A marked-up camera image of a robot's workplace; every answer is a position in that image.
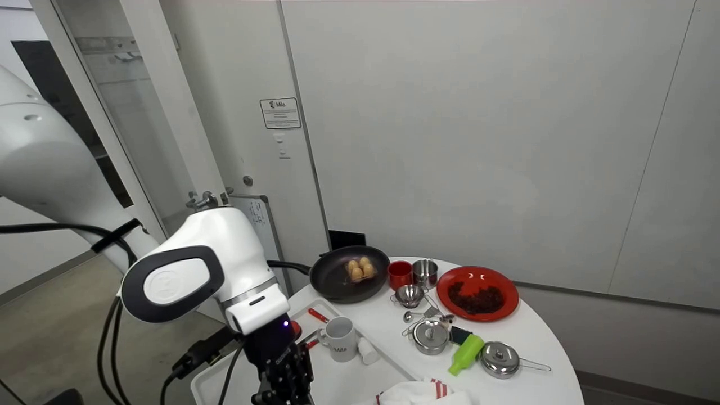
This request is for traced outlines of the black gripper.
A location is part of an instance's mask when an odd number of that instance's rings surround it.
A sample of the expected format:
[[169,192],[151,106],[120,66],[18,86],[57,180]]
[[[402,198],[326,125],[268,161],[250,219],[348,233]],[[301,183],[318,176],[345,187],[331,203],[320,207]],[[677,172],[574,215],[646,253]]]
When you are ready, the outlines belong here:
[[297,343],[287,316],[246,335],[243,351],[259,373],[259,390],[250,396],[252,405],[312,405],[311,356]]

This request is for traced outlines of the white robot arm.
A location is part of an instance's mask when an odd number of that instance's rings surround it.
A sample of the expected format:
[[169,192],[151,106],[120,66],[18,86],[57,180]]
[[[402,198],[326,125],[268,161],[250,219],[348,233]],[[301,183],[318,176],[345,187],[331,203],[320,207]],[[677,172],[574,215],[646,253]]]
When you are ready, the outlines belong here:
[[176,362],[177,378],[238,343],[259,373],[252,405],[312,405],[308,350],[247,217],[232,206],[204,207],[169,238],[152,238],[68,120],[9,71],[0,73],[0,192],[39,212],[40,230],[71,230],[120,262],[114,304],[133,317],[159,325],[219,304],[224,327]]

